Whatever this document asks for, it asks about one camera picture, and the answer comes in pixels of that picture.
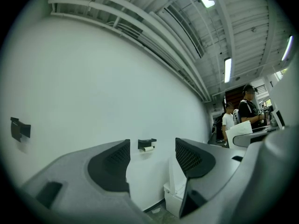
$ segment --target man in black shirt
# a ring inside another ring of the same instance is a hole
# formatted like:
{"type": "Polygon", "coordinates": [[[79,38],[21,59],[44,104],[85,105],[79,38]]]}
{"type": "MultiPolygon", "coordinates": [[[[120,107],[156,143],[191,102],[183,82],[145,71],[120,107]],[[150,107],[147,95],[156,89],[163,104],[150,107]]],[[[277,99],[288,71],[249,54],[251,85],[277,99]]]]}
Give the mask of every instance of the man in black shirt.
{"type": "Polygon", "coordinates": [[[243,88],[244,99],[241,100],[239,104],[239,115],[241,117],[241,122],[249,120],[253,129],[258,128],[259,121],[265,118],[263,114],[259,114],[259,109],[257,109],[255,104],[251,102],[254,98],[254,95],[255,91],[253,87],[247,84],[243,88]]]}

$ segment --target black t-shirt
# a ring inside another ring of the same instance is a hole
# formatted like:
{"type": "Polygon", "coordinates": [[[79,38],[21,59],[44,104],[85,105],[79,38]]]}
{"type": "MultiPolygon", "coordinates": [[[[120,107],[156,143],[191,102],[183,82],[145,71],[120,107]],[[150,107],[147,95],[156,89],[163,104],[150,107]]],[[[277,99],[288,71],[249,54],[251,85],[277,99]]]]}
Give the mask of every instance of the black t-shirt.
{"type": "MultiPolygon", "coordinates": [[[[258,109],[256,108],[255,104],[251,101],[246,100],[246,102],[240,102],[239,104],[239,115],[240,117],[252,118],[258,114],[258,109]]],[[[251,124],[253,129],[259,127],[259,121],[251,124]]]]}

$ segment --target hair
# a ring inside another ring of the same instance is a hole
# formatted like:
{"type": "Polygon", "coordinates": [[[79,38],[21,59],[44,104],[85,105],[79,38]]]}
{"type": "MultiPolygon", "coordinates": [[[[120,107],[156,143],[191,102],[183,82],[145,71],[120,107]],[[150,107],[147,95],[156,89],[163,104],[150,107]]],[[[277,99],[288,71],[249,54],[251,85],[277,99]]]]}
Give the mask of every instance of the hair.
{"type": "Polygon", "coordinates": [[[226,108],[228,108],[228,107],[233,107],[233,108],[234,108],[233,103],[228,102],[228,103],[226,104],[226,108]]]}
{"type": "Polygon", "coordinates": [[[254,88],[250,84],[245,85],[242,92],[243,96],[245,96],[245,91],[250,91],[250,90],[254,91],[254,88]]]}

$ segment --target person in white shirt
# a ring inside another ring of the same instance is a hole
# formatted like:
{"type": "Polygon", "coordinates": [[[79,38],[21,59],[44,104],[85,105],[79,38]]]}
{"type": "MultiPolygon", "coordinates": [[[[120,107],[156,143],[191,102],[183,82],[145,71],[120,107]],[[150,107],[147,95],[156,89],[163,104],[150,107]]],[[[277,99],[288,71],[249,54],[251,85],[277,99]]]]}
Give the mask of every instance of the person in white shirt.
{"type": "Polygon", "coordinates": [[[222,118],[222,133],[224,137],[224,141],[226,141],[226,144],[228,144],[228,137],[226,135],[227,130],[229,130],[232,126],[235,125],[234,123],[234,117],[232,113],[234,112],[234,105],[232,103],[226,104],[226,113],[223,115],[222,118]]]}

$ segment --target ceiling light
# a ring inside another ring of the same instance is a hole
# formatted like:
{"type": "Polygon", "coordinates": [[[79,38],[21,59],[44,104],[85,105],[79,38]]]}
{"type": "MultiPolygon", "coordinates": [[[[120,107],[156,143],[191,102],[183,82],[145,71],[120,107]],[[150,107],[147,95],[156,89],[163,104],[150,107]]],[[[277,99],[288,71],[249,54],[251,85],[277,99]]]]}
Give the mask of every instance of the ceiling light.
{"type": "Polygon", "coordinates": [[[292,43],[292,40],[293,40],[293,36],[291,35],[288,39],[288,45],[286,46],[286,49],[285,49],[285,53],[284,53],[284,56],[282,57],[282,61],[286,58],[286,56],[288,55],[289,53],[289,50],[290,50],[290,47],[291,47],[291,43],[292,43]]]}
{"type": "Polygon", "coordinates": [[[201,0],[201,2],[205,5],[206,8],[209,8],[211,6],[214,6],[215,5],[215,2],[212,0],[201,0]]]}
{"type": "Polygon", "coordinates": [[[230,70],[232,68],[232,58],[225,59],[224,64],[225,64],[224,83],[227,83],[227,82],[229,82],[229,79],[230,79],[230,70]]]}

